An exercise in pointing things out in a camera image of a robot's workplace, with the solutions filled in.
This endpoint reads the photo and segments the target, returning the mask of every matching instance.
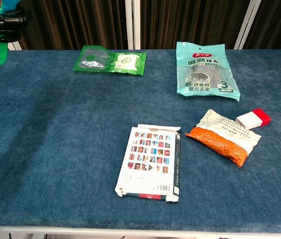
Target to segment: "curtain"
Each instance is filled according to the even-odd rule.
[[[245,49],[281,49],[281,0],[262,0]]]
[[[141,48],[174,49],[177,41],[225,43],[233,49],[249,0],[141,0]]]
[[[23,49],[128,49],[124,0],[22,0],[32,21]]]

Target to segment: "white pole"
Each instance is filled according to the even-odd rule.
[[[140,50],[140,0],[133,0],[134,3],[134,40],[135,49]]]
[[[20,46],[20,43],[18,41],[8,43],[7,47],[9,48],[9,51],[21,51],[22,47]]]
[[[250,32],[256,13],[261,4],[261,0],[251,0],[245,13],[243,23],[240,28],[239,35],[236,39],[234,49],[243,49],[244,43]]]
[[[125,0],[128,50],[134,49],[132,0]]]

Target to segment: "teal plastic package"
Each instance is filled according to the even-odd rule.
[[[223,96],[240,100],[240,92],[225,55],[225,46],[177,42],[177,93]]]

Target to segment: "blue table cloth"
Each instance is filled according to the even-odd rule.
[[[281,233],[281,50],[228,50],[241,100],[176,93],[176,52],[144,77],[75,73],[79,51],[9,52],[0,66],[0,225]],[[178,203],[120,198],[132,126],[189,132],[208,109],[272,117],[242,168],[182,135]]]

